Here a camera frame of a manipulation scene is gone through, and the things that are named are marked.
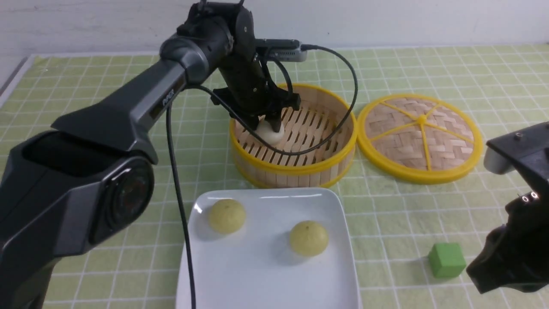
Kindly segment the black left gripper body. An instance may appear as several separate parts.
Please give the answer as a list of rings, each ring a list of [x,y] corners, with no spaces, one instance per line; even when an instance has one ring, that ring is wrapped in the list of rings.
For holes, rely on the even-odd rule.
[[[246,115],[266,121],[269,113],[299,110],[300,95],[291,85],[278,87],[269,74],[267,62],[277,59],[264,59],[256,53],[252,12],[241,4],[212,4],[210,11],[225,20],[232,36],[232,50],[218,66],[226,87],[214,90],[214,104],[227,104],[231,117],[241,123]]]

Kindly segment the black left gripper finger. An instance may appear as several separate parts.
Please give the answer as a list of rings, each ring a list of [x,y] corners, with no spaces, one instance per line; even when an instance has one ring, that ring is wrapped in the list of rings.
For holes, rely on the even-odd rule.
[[[246,115],[245,116],[245,129],[248,131],[256,131],[259,125],[260,117],[257,115]]]
[[[267,123],[275,133],[279,133],[282,128],[282,113],[267,114]]]

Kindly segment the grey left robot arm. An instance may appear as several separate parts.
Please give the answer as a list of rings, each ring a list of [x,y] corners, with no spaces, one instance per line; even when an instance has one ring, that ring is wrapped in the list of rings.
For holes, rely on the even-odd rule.
[[[257,39],[242,3],[202,0],[160,48],[159,60],[51,130],[13,147],[1,181],[1,307],[40,309],[55,264],[87,253],[133,223],[154,191],[149,131],[177,95],[218,70],[214,90],[233,118],[273,126],[300,98],[266,78],[260,62],[304,61],[295,39]]]

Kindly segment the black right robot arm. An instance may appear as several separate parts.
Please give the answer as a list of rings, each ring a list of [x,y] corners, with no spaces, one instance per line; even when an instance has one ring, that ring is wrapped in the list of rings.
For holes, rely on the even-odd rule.
[[[549,126],[547,122],[487,142],[484,167],[517,171],[530,187],[505,206],[507,222],[488,233],[466,273],[479,293],[499,288],[535,293],[549,282]]]

